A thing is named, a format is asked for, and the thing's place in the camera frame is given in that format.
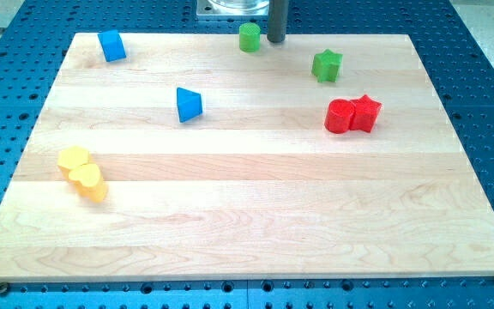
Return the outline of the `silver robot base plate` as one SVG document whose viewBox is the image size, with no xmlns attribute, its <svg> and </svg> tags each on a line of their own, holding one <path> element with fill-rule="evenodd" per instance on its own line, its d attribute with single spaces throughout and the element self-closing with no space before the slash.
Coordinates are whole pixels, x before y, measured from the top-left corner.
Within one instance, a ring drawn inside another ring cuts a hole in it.
<svg viewBox="0 0 494 309">
<path fill-rule="evenodd" d="M 198 17 L 259 16 L 268 8 L 269 0 L 196 0 Z"/>
</svg>

